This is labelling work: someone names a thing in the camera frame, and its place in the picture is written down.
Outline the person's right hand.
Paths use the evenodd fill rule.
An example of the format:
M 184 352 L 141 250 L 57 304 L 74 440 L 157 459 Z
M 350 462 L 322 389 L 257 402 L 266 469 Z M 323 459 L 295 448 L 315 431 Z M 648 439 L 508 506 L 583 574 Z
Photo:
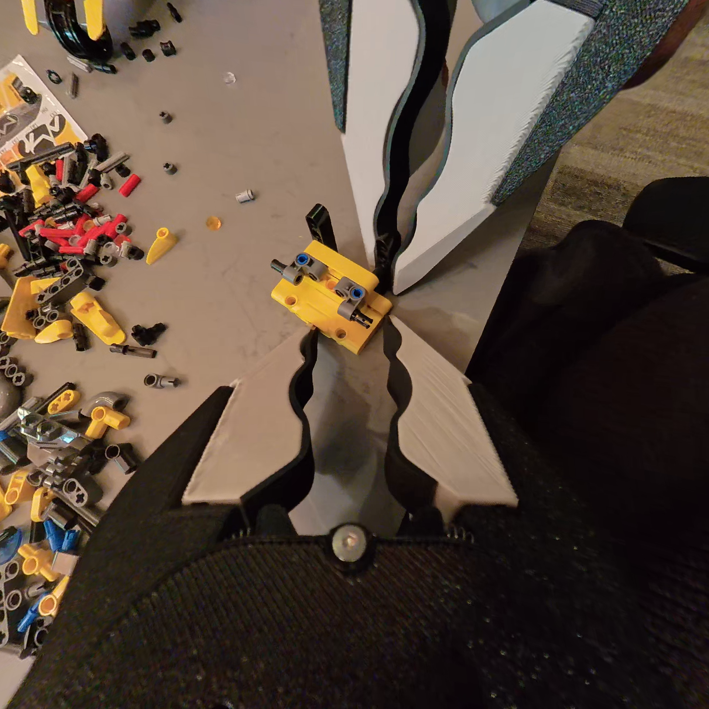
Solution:
M 677 51 L 678 46 L 684 41 L 685 25 L 685 20 L 678 17 L 651 53 L 645 58 L 641 66 L 637 68 L 634 75 L 623 84 L 622 91 L 632 89 L 645 83 L 669 62 L 669 59 L 672 58 Z

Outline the black chair seat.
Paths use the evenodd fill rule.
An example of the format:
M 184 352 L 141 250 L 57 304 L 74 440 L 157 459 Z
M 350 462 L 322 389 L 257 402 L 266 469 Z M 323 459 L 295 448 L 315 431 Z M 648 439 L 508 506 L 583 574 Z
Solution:
M 631 203 L 623 228 L 661 260 L 707 276 L 708 177 L 649 183 Z

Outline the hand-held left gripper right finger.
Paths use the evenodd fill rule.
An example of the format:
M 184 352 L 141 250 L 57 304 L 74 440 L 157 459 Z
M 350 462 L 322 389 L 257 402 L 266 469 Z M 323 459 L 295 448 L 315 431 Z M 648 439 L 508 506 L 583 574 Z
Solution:
M 384 474 L 396 502 L 436 509 L 444 523 L 469 506 L 517 508 L 470 380 L 403 321 L 386 322 L 384 353 L 395 404 Z

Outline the black beam with pins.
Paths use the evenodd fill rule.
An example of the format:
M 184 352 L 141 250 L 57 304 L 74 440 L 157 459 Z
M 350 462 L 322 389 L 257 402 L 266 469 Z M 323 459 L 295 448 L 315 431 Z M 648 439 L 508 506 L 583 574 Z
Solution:
M 306 214 L 306 225 L 314 241 L 338 253 L 338 244 L 332 226 L 331 217 L 323 204 L 317 203 Z
M 401 248 L 401 235 L 394 228 L 386 233 L 378 234 L 374 245 L 373 275 L 378 279 L 375 291 L 386 295 L 391 291 L 393 282 L 393 263 Z

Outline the person's dark clothing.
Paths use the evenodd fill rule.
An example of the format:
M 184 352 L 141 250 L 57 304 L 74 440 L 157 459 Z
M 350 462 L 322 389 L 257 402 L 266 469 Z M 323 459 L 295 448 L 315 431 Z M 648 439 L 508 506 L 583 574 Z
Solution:
M 610 543 L 681 708 L 708 707 L 708 278 L 586 220 L 517 256 L 466 369 Z

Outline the yellow grey sticker sheet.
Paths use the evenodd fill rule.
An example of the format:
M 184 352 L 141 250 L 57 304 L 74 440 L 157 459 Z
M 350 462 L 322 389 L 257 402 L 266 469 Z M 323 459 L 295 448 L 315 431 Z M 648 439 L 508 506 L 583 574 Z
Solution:
M 21 56 L 1 67 L 1 168 L 88 137 Z

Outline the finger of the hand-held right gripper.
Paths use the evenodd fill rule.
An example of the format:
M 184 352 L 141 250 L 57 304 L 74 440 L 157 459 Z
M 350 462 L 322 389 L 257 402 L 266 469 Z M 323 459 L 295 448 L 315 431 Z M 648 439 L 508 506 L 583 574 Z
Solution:
M 413 128 L 449 34 L 447 1 L 352 2 L 342 146 L 372 266 L 376 236 L 398 230 Z
M 484 22 L 451 77 L 444 152 L 394 259 L 394 294 L 419 282 L 493 214 L 494 193 L 594 26 L 593 2 L 476 7 Z

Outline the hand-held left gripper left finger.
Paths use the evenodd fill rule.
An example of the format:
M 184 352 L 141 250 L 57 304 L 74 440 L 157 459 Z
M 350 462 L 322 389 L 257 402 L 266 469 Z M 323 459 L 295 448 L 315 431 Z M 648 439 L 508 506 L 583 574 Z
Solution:
M 252 505 L 282 474 L 313 465 L 304 407 L 313 394 L 318 331 L 299 328 L 233 383 L 182 494 L 182 504 Z

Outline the yellow brick assembly grey connectors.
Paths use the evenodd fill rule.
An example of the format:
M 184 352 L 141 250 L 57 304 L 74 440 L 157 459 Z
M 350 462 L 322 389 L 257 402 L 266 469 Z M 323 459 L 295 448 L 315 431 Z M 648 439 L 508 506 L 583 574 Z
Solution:
M 271 268 L 280 275 L 271 297 L 356 355 L 393 306 L 377 292 L 379 280 L 373 272 L 317 240 L 290 264 L 272 260 Z

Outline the yellow cone tooth piece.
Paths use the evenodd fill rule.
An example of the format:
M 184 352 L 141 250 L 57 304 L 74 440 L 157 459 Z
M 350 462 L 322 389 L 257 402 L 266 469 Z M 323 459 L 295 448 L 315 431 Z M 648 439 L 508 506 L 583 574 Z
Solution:
M 150 248 L 145 256 L 146 265 L 155 264 L 169 251 L 171 251 L 171 249 L 177 245 L 178 241 L 178 237 L 169 228 L 159 228 L 155 234 L 155 239 L 150 245 Z

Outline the yellow toy vehicle model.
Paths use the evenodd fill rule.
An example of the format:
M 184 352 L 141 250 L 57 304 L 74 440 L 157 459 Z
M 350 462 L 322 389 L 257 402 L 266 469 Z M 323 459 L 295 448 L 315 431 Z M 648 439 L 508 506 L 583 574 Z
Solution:
M 32 36 L 47 28 L 72 57 L 107 63 L 113 41 L 102 1 L 20 1 L 23 22 Z

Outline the pile of building brick pieces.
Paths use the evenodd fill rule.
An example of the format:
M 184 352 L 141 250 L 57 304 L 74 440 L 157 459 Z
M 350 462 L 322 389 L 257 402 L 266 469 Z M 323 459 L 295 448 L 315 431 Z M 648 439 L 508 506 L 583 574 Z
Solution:
M 124 178 L 119 193 L 139 183 L 126 155 L 109 155 L 95 134 L 26 155 L 1 172 L 1 229 L 11 231 L 23 263 L 1 298 L 1 651 L 21 660 L 46 641 L 71 574 L 102 518 L 106 466 L 137 470 L 129 442 L 107 436 L 130 423 L 130 398 L 116 391 L 84 396 L 65 382 L 46 396 L 27 396 L 30 372 L 12 348 L 20 341 L 69 341 L 87 352 L 90 337 L 110 352 L 153 359 L 167 329 L 135 325 L 126 335 L 96 298 L 106 282 L 97 267 L 120 260 L 149 263 L 168 244 L 161 229 L 148 255 L 130 238 L 129 220 L 93 198 Z

